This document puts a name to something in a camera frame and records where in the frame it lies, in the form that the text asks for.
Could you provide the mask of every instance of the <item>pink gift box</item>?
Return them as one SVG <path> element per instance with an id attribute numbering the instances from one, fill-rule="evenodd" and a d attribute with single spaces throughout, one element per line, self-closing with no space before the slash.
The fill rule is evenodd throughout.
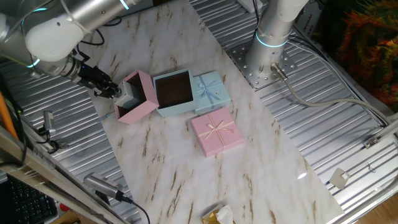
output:
<path id="1" fill-rule="evenodd" d="M 127 110 L 115 105 L 114 110 L 116 112 L 116 118 L 118 121 L 127 124 L 133 124 L 143 116 L 155 110 L 159 106 L 159 102 L 157 101 L 151 77 L 143 71 L 136 70 L 124 78 L 123 81 L 126 81 L 137 88 L 139 92 L 140 103 L 131 110 Z"/>
<path id="2" fill-rule="evenodd" d="M 191 120 L 206 157 L 243 144 L 242 134 L 226 108 Z"/>

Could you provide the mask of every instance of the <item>keyboard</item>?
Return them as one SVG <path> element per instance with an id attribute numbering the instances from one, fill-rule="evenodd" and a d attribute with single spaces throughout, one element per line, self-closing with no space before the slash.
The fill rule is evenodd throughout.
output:
<path id="1" fill-rule="evenodd" d="M 5 199 L 0 201 L 1 224 L 38 224 L 57 214 L 54 199 L 9 175 L 7 178 L 0 187 L 0 197 Z"/>

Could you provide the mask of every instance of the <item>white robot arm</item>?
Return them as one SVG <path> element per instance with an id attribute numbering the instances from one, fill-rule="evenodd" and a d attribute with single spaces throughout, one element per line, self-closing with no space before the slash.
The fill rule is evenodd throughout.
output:
<path id="1" fill-rule="evenodd" d="M 0 56 L 40 73 L 60 75 L 95 91 L 96 96 L 117 98 L 118 86 L 97 67 L 91 68 L 70 55 L 73 48 L 98 27 L 114 19 L 139 0 L 42 0 L 42 5 L 24 9 L 25 16 L 11 26 L 0 10 Z M 270 0 L 262 13 L 248 67 L 256 75 L 271 72 L 279 63 L 294 19 L 308 0 Z"/>
<path id="2" fill-rule="evenodd" d="M 0 56 L 39 73 L 60 75 L 114 98 L 118 86 L 97 67 L 91 68 L 71 56 L 86 34 L 114 19 L 138 0 L 59 0 L 32 6 L 22 1 L 20 18 L 7 17 L 0 9 Z"/>

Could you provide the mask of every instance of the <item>light blue gift box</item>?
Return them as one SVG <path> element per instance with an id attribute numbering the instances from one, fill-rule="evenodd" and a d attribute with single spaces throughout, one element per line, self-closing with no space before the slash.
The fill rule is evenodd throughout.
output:
<path id="1" fill-rule="evenodd" d="M 231 103 L 231 97 L 218 72 L 193 77 L 194 99 L 198 108 L 195 114 L 216 110 Z"/>
<path id="2" fill-rule="evenodd" d="M 158 89 L 156 87 L 156 83 L 157 80 L 163 79 L 163 78 L 167 78 L 167 77 L 171 77 L 174 75 L 179 75 L 179 74 L 183 74 L 183 73 L 187 73 L 188 72 L 188 76 L 189 76 L 189 85 L 190 85 L 190 90 L 191 90 L 191 94 L 192 94 L 192 101 L 187 101 L 185 103 L 180 103 L 180 104 L 176 104 L 176 105 L 172 105 L 172 106 L 167 106 L 167 107 L 163 107 L 161 108 L 161 101 L 160 101 L 160 97 L 158 95 Z M 184 113 L 184 112 L 188 112 L 188 111 L 193 111 L 197 108 L 197 104 L 195 102 L 195 91 L 194 91 L 194 87 L 193 87 L 193 77 L 192 74 L 190 73 L 189 69 L 184 69 L 184 70 L 180 70 L 180 71 L 176 71 L 176 72 L 172 72 L 172 73 L 168 73 L 165 75 L 160 75 L 158 77 L 154 77 L 153 78 L 154 81 L 154 88 L 155 88 L 155 92 L 156 92 L 156 96 L 159 100 L 159 107 L 156 109 L 157 112 L 159 112 L 159 114 L 162 117 L 167 117 L 167 116 L 173 116 L 179 113 Z M 174 91 L 174 90 L 178 90 L 178 86 L 175 86 L 175 88 L 171 89 L 170 92 Z"/>

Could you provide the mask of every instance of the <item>open gift box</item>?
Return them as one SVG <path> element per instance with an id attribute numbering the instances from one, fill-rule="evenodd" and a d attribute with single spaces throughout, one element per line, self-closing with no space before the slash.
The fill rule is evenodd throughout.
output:
<path id="1" fill-rule="evenodd" d="M 159 103 L 152 84 L 152 79 L 148 74 L 143 71 L 136 70 L 124 78 L 123 81 L 136 87 L 140 102 L 129 110 L 115 105 L 114 110 L 118 121 L 133 124 L 143 116 L 155 110 L 159 106 Z"/>
<path id="2" fill-rule="evenodd" d="M 159 102 L 157 111 L 163 117 L 197 108 L 194 100 L 193 77 L 189 69 L 154 77 L 154 87 Z"/>
<path id="3" fill-rule="evenodd" d="M 191 120 L 206 157 L 243 144 L 244 139 L 226 108 Z"/>

